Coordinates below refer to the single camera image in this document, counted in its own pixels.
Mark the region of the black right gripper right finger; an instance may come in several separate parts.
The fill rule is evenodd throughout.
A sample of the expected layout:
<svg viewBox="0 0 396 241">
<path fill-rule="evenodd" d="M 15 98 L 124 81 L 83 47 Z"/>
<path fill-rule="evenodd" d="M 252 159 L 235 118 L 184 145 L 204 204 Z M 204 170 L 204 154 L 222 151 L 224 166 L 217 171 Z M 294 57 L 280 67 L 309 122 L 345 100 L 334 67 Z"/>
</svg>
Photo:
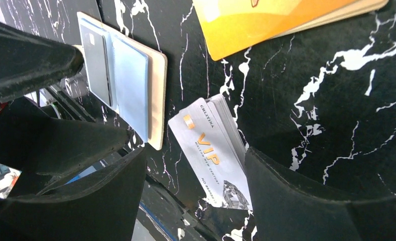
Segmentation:
<svg viewBox="0 0 396 241">
<path fill-rule="evenodd" d="M 325 186 L 252 147 L 244 170 L 260 240 L 396 240 L 396 196 Z"/>
</svg>

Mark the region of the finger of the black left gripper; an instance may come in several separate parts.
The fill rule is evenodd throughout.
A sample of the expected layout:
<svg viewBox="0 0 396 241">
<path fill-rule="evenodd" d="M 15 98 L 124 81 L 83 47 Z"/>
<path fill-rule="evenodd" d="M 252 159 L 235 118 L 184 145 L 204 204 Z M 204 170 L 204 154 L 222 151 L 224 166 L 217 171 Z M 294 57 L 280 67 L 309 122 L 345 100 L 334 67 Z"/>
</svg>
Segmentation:
<svg viewBox="0 0 396 241">
<path fill-rule="evenodd" d="M 74 76 L 83 64 L 83 55 L 76 47 L 0 22 L 0 102 Z"/>
<path fill-rule="evenodd" d="M 129 138 L 125 129 L 51 117 L 28 98 L 0 103 L 0 164 L 20 171 L 10 196 L 62 186 Z"/>
</svg>

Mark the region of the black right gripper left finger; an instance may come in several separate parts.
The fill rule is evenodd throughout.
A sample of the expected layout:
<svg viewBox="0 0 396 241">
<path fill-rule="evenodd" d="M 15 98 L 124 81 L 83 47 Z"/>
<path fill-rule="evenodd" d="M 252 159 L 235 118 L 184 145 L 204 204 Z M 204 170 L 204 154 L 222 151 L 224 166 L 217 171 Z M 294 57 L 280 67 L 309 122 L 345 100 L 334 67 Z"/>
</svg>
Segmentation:
<svg viewBox="0 0 396 241">
<path fill-rule="evenodd" d="M 0 199 L 0 240 L 131 240 L 146 168 L 136 149 L 46 194 Z"/>
</svg>

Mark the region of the white card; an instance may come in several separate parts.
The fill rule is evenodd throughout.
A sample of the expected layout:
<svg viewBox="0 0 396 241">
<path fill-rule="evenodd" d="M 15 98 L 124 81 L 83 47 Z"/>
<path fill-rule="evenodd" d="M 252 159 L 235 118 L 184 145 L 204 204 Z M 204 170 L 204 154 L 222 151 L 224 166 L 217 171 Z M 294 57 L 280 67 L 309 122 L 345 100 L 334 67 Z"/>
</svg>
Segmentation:
<svg viewBox="0 0 396 241">
<path fill-rule="evenodd" d="M 252 210 L 245 146 L 225 97 L 199 98 L 168 121 L 213 207 Z"/>
</svg>

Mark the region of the beige card holder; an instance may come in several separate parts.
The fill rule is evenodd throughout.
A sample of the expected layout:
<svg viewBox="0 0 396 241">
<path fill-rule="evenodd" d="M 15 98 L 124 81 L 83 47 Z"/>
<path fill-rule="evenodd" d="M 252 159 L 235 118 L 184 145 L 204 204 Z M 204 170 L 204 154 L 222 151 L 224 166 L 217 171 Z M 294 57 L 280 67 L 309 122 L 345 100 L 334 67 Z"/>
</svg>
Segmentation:
<svg viewBox="0 0 396 241">
<path fill-rule="evenodd" d="M 83 12 L 81 24 L 90 24 L 107 33 L 107 60 L 115 111 L 155 150 L 163 145 L 165 94 L 168 60 L 165 54 L 147 47 Z"/>
</svg>

